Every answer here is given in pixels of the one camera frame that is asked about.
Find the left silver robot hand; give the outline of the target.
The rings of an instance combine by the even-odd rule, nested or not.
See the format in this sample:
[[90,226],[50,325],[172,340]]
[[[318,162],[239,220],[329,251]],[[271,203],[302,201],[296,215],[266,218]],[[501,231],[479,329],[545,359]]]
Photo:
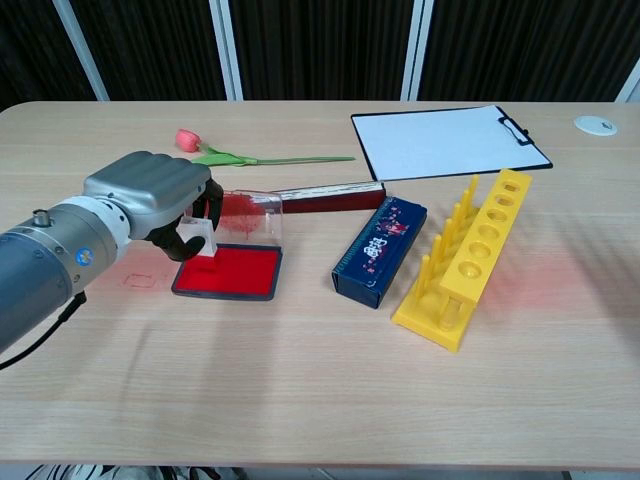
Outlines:
[[224,190],[205,165],[137,151],[87,177],[83,194],[117,205],[129,222],[130,239],[149,241],[171,260],[183,262],[201,252],[205,238],[182,239],[180,218],[191,209],[194,217],[206,217],[216,228]]

